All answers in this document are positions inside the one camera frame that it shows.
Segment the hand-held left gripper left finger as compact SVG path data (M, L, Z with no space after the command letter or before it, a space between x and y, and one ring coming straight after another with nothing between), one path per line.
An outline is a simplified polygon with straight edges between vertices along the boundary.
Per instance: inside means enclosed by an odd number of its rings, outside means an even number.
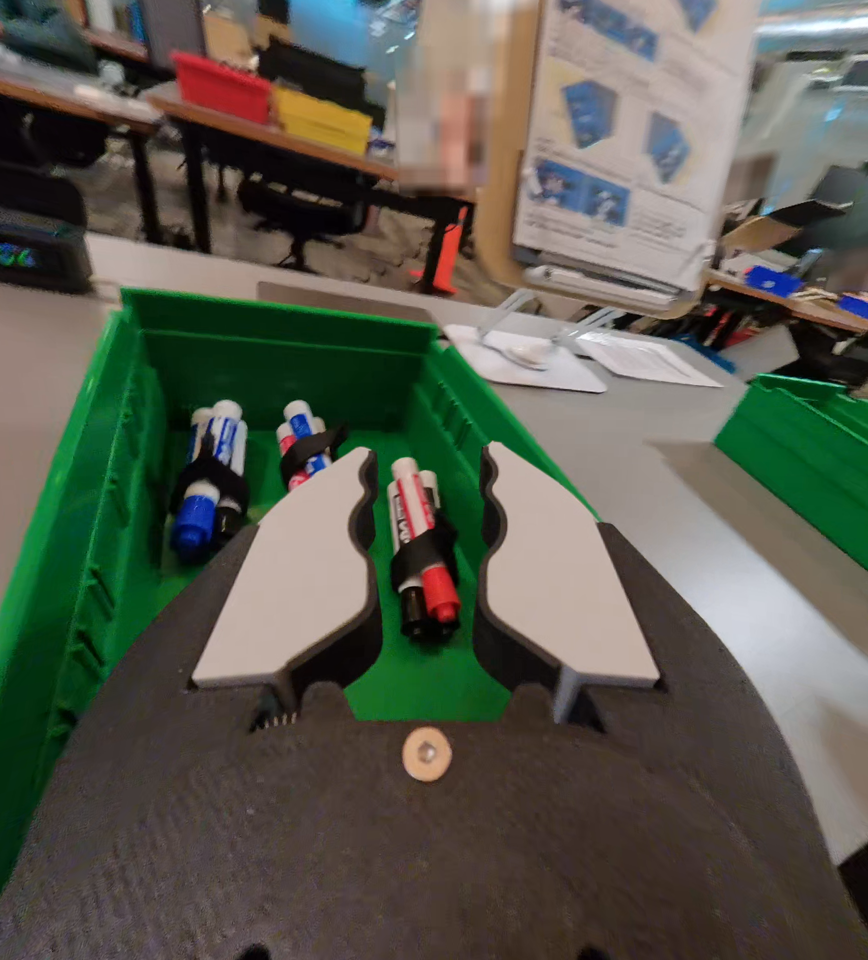
M311 687L341 690L383 647L376 534L378 459L358 446L287 494L257 525L191 674L191 690L272 693L298 714Z

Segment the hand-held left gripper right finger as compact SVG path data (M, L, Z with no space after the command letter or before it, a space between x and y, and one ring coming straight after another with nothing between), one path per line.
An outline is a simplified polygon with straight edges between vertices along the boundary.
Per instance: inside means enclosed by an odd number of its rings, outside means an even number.
M510 692L543 687L557 724L590 686L654 688L660 669L584 502L497 440L482 450L480 492L478 664Z

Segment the black dry erase marker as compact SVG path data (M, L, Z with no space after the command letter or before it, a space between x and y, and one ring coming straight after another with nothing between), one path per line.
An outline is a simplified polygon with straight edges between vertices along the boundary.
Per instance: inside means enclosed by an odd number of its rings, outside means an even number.
M412 642L427 642L432 635L424 590L418 576L409 576L399 559L403 547L411 542L411 528L398 484L392 480L387 487L389 516L392 531L393 556L390 563L390 581L400 607L400 631Z
M214 514L212 549L222 549L242 529L248 510L249 490L244 481L248 426L239 419L215 416L211 421L215 435L213 455L218 462L240 479L235 494L221 493Z
M440 509L440 491L436 474L423 470L418 479L428 503L428 531L421 552L420 581L433 630L431 642L447 642L458 628L461 601L457 593L457 567L454 557L456 531Z

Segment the red dry erase marker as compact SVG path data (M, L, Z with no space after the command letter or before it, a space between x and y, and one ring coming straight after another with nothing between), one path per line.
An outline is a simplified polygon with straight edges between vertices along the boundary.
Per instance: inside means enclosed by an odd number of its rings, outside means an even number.
M390 576L401 632L414 642L445 642L460 624L462 602L457 531L440 508L437 476L413 458L399 458L392 463L387 494L394 548Z
M292 448L296 444L297 437L290 423L284 421L278 426L275 436L280 455L281 479L285 491L291 493L308 481L307 462L305 460L299 460L291 453Z

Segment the green plastic bin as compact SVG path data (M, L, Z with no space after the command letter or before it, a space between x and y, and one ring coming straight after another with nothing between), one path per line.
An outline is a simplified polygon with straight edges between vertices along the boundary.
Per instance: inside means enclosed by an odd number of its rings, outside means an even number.
M762 374L715 447L868 572L868 400Z
M498 441L580 492L462 354L427 323L258 300L125 289L63 428L0 589L0 894L62 749L129 646L203 568L166 547L190 416L240 405L248 517L286 494L274 438L308 402L377 454L382 483L413 456L439 476L473 605L481 450Z

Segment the blue dry erase marker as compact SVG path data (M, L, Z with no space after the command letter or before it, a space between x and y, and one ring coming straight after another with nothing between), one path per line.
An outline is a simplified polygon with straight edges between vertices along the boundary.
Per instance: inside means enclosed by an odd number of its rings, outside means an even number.
M212 418L243 419L241 406L222 399L212 407L194 411L183 469L178 474L169 502L173 526L169 546L187 566L205 561L212 549L215 508L221 493L234 495L240 479L213 455L215 435Z
M297 399L289 402L283 411L285 422L293 427L297 437L291 453L307 462L309 478L321 473L332 463L332 439L323 421L314 416L309 404Z

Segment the white board with black edge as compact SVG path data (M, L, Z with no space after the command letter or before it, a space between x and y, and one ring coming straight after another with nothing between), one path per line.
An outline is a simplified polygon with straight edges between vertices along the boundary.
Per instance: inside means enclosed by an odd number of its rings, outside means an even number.
M442 333L469 366L491 384L593 395L608 390L590 366L565 347L553 345L549 338L495 329L482 339L475 327L462 324L449 324ZM542 368L515 363L509 353L520 349L542 354Z

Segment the clear plastic stand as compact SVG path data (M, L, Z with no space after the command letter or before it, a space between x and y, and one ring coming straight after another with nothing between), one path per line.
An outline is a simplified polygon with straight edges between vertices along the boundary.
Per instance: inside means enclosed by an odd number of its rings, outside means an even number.
M491 318L486 324L475 328L478 345L500 354L513 365L524 370L542 372L550 366L558 349L566 348L586 333L607 329L610 324L627 313L624 309L614 307L596 309L574 323L571 329L561 330L552 338L541 340L534 345L499 346L489 341L491 332L498 329L502 321L516 314L521 306L535 298L534 293L525 288L517 289L509 295L493 309Z

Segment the printed paper sheet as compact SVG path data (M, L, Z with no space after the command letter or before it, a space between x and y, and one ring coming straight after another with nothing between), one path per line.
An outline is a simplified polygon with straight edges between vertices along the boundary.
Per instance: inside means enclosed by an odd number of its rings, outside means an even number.
M618 378L698 388L722 387L717 379L681 360L666 342L594 331L580 336L576 344L587 357Z

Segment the black office chair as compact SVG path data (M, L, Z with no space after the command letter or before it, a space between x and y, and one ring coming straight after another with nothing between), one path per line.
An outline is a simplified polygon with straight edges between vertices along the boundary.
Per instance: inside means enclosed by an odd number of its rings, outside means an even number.
M253 231L289 236L288 253L276 266L316 277L321 273L308 264L307 245L318 242L340 249L344 246L341 237L361 234L368 222L368 207L361 202L333 206L281 192L247 177L238 185L236 197L242 211L252 219Z

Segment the black box with lit display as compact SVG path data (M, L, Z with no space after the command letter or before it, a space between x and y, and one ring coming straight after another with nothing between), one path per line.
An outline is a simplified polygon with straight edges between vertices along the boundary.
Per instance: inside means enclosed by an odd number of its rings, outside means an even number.
M0 283L91 293L94 270L85 237L80 225L0 206Z

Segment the wooden edged table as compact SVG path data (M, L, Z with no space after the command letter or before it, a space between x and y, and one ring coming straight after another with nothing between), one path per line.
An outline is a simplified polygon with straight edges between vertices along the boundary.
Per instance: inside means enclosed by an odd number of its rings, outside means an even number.
M15 69L0 68L0 97L44 112L103 124L127 140L133 184L147 243L160 245L163 233L155 196L148 145L163 127L164 114L145 99L131 99L102 89L80 74L21 61Z
M420 187L408 183L394 164L326 146L184 100L176 82L156 85L145 93L148 103L178 131L185 161L185 180L194 249L212 253L211 222L204 182L205 145L226 147L235 168L258 162L260 171L280 183L297 185L338 201L361 202L368 208L394 210L431 224L423 270L415 280L423 294L449 295L459 241L470 222L475 198L464 190Z

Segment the yellow plastic bin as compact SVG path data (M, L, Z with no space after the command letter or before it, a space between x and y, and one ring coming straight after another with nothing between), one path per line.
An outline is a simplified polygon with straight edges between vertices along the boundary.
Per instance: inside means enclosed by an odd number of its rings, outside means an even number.
M368 152L371 118L331 101L274 84L272 111L287 135L363 157Z

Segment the red plastic bin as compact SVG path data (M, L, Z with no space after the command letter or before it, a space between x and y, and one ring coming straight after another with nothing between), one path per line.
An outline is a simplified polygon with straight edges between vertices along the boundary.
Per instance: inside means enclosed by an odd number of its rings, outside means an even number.
M174 52L171 61L179 94L185 102L250 123L270 122L269 81L199 54Z

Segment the black plastic bin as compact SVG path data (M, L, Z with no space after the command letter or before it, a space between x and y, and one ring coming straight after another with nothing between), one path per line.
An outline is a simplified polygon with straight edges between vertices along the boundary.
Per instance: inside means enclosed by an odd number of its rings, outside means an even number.
M258 75L310 97L358 111L365 100L364 68L348 66L303 47L272 38L258 54Z

